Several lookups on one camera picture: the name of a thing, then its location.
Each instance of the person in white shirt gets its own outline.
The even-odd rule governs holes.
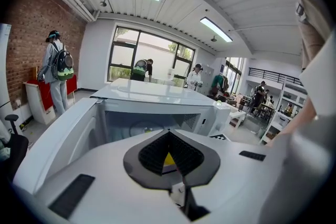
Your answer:
[[[198,63],[195,65],[193,71],[191,71],[187,77],[188,89],[195,90],[197,87],[196,82],[201,82],[201,70],[202,66]]]
[[[266,106],[269,106],[270,108],[274,108],[273,103],[274,103],[274,101],[271,99],[266,103]]]

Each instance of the red brick wall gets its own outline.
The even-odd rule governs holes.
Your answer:
[[[6,76],[13,109],[15,100],[27,102],[23,82],[32,79],[32,67],[40,66],[46,51],[45,42],[52,30],[58,30],[61,41],[74,58],[78,71],[79,50],[86,22],[62,0],[13,0],[4,23],[12,25],[6,57]]]

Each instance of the backpack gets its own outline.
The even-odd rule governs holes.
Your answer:
[[[51,66],[51,73],[57,80],[71,79],[74,75],[74,61],[71,54],[65,50],[64,45],[62,50],[58,50],[55,42],[53,46],[57,53]]]
[[[147,71],[147,61],[139,60],[133,68],[133,74],[144,76]]]

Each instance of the black vent grille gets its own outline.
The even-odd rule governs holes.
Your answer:
[[[139,161],[149,171],[161,175],[169,148],[169,133],[161,136],[139,152]]]
[[[250,151],[242,151],[239,153],[241,156],[251,158],[251,159],[256,159],[257,161],[263,161],[266,157],[266,155],[263,154],[258,154]]]
[[[189,174],[203,162],[204,155],[202,152],[176,135],[170,135],[170,143],[169,152],[183,176]]]
[[[186,114],[184,115],[184,122],[186,125],[193,129],[194,123],[196,121],[197,114]]]
[[[80,174],[49,206],[59,216],[68,219],[94,181],[94,177]]]

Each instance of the white cabinet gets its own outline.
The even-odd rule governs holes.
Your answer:
[[[273,114],[272,120],[270,121],[266,129],[266,132],[260,139],[259,143],[261,143],[262,141],[266,143],[271,141],[271,139],[268,138],[266,135],[272,127],[275,129],[272,129],[271,133],[274,133],[276,135],[278,132],[281,132],[284,129],[284,127],[286,127],[288,122],[290,122],[293,119],[292,117],[295,116],[296,111],[299,111],[303,107],[306,98],[307,98],[307,91],[304,89],[303,86],[288,82],[287,79],[285,79],[284,84],[282,85],[282,91],[277,108]],[[291,103],[293,106],[293,112],[291,117],[286,116],[278,111],[281,106],[285,108],[288,103]]]
[[[39,123],[49,124],[55,118],[53,106],[44,109],[42,97],[38,85],[24,82],[26,85],[27,97],[30,110],[32,111],[34,120]]]

